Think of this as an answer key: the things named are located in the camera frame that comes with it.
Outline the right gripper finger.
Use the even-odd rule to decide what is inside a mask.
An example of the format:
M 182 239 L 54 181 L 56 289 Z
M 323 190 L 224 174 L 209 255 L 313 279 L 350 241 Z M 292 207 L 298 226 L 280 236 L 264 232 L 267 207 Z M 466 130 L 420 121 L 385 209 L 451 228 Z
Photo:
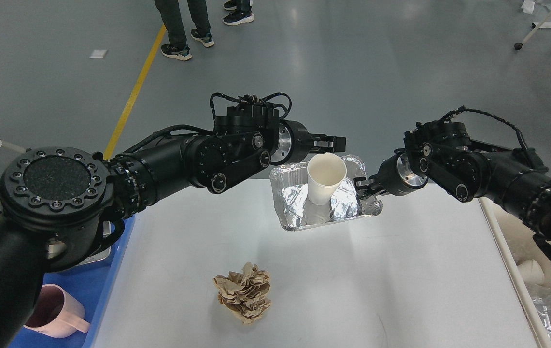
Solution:
M 364 199 L 369 196 L 381 195 L 383 192 L 383 185 L 377 181 L 375 175 L 370 177 L 355 177 L 354 187 L 357 198 Z

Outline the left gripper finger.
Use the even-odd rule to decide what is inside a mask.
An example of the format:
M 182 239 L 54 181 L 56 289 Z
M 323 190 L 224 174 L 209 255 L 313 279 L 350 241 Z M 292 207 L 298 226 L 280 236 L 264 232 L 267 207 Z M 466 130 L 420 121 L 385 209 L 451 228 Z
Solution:
M 326 134 L 310 133 L 311 153 L 343 153 L 346 151 L 346 137 L 328 136 Z

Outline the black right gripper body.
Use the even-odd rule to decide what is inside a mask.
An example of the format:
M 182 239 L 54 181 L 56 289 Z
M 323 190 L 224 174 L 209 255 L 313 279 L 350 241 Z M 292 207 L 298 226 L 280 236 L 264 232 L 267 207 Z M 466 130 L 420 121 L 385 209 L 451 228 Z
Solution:
M 398 151 L 385 160 L 377 172 L 377 183 L 380 186 L 379 195 L 405 196 L 424 188 L 428 177 L 416 174 L 410 166 L 405 151 Z

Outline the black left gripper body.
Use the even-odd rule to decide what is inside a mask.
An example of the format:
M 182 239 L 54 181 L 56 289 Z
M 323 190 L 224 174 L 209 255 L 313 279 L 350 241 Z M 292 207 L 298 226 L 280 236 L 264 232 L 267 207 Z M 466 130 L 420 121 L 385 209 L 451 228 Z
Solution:
M 306 126 L 286 120 L 280 121 L 278 126 L 277 147 L 271 154 L 270 164 L 280 166 L 303 161 L 315 145 Z

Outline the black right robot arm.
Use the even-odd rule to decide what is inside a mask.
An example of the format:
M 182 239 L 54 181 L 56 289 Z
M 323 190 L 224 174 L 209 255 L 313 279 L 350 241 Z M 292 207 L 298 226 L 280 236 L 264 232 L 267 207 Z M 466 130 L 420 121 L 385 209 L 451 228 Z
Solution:
M 458 201 L 492 200 L 534 232 L 551 261 L 551 178 L 547 167 L 514 128 L 520 147 L 509 149 L 470 138 L 465 125 L 453 122 L 461 106 L 441 119 L 417 123 L 405 133 L 405 146 L 394 151 L 379 171 L 354 180 L 359 198 L 403 196 L 433 181 Z

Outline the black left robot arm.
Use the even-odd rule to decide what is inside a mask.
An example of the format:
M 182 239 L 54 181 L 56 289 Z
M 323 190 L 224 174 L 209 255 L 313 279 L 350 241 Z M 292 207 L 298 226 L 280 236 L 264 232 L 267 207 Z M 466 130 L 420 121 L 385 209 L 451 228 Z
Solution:
M 279 96 L 214 93 L 235 105 L 212 130 L 170 126 L 111 159 L 73 147 L 14 159 L 0 178 L 0 348 L 34 312 L 44 275 L 111 247 L 125 219 L 187 187 L 221 194 L 271 165 L 345 151 L 345 137 L 288 120 Z

